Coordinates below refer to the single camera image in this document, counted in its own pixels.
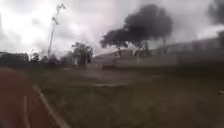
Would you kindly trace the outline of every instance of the grass field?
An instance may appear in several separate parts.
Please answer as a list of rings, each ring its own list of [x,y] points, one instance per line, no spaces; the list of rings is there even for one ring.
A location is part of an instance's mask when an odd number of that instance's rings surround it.
[[[74,128],[224,127],[221,79],[60,69],[33,81]]]

